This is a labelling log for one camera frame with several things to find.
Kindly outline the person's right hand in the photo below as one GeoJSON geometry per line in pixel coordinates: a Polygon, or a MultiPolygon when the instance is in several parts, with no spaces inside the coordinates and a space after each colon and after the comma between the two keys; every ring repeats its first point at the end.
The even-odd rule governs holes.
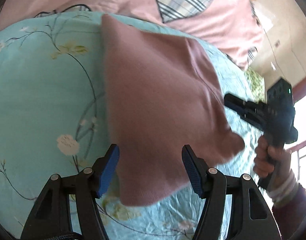
{"type": "Polygon", "coordinates": [[[281,184],[290,174],[291,150],[270,146],[264,136],[261,136],[255,148],[253,171],[260,178],[267,178],[276,172],[275,183],[281,184]]]}

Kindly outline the right forearm maroon sleeve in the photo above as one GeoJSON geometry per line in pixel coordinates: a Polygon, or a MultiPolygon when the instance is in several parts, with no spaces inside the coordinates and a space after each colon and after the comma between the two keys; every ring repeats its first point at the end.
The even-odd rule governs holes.
{"type": "Polygon", "coordinates": [[[281,239],[306,239],[306,190],[296,181],[294,172],[268,196],[273,201],[272,214],[281,239]]]}

